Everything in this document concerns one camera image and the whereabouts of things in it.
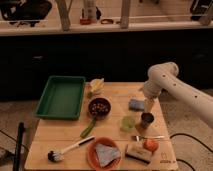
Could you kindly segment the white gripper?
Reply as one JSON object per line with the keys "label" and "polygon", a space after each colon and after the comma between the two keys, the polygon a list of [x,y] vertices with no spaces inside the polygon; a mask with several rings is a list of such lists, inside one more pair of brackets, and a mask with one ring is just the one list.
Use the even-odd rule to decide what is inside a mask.
{"label": "white gripper", "polygon": [[153,99],[156,99],[161,94],[162,88],[152,80],[147,80],[144,82],[141,90],[146,97],[144,100],[144,111],[149,113],[154,106]]}

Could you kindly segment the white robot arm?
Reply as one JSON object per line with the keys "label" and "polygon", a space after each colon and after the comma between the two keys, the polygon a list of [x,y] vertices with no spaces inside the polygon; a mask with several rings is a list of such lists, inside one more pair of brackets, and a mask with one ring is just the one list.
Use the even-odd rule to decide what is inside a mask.
{"label": "white robot arm", "polygon": [[193,108],[200,119],[213,129],[213,97],[179,80],[178,73],[178,65],[174,62],[151,66],[148,69],[148,80],[142,87],[144,96],[155,99],[165,89]]}

